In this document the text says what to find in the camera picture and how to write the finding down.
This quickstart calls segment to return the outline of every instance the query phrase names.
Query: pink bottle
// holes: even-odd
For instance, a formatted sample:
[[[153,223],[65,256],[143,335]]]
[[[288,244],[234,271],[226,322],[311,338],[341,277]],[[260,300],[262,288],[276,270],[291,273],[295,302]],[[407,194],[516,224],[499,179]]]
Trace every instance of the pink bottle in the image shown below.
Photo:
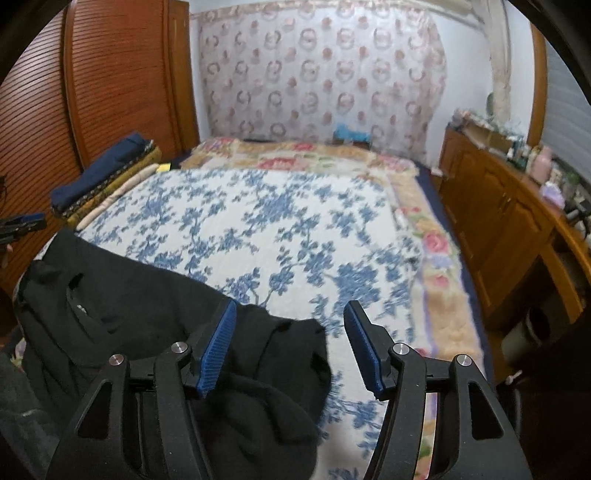
[[[531,167],[530,177],[537,183],[543,185],[550,178],[552,172],[552,150],[550,147],[543,147],[542,151],[534,160]]]

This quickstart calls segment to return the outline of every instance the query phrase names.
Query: wooden wardrobe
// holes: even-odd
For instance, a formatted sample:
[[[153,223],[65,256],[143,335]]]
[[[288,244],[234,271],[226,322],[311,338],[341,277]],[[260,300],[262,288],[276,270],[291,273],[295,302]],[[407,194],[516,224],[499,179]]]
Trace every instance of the wooden wardrobe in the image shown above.
[[[50,192],[132,131],[153,139],[166,160],[199,143],[189,4],[74,0],[0,86],[0,175],[8,189],[0,218],[44,212],[48,219],[44,232],[14,245],[0,273],[9,295],[61,227],[49,211]]]

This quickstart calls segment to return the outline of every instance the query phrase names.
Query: bed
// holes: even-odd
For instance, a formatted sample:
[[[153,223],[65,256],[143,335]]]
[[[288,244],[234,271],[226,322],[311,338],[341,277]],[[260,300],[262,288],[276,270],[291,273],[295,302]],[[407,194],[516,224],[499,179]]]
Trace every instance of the bed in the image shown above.
[[[365,390],[344,334],[348,300],[422,355],[468,353],[492,377],[473,285],[446,227],[428,172],[411,161],[214,138],[80,236],[274,315],[319,320],[333,382],[313,478],[352,480],[363,477],[385,404]],[[430,397],[416,478],[428,475],[434,425]]]

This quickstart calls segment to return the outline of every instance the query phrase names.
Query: navy blue folded cloth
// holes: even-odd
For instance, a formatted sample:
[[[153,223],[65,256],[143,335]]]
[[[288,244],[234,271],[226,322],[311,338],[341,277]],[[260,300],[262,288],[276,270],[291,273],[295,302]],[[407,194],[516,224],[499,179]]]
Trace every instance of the navy blue folded cloth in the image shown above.
[[[137,132],[118,141],[92,162],[78,180],[53,190],[52,207],[58,212],[66,210],[77,199],[135,160],[144,152],[148,143]]]

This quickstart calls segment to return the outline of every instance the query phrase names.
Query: white and blue quilt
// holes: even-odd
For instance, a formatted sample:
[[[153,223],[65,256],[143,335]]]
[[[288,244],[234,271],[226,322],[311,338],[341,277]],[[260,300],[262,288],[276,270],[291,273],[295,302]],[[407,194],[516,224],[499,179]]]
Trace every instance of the white and blue quilt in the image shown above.
[[[381,187],[309,173],[176,170],[131,190],[80,236],[273,315],[317,319],[333,382],[313,478],[363,477],[385,404],[363,386],[343,308],[359,300],[396,340],[413,345],[423,335],[410,303],[420,251]]]

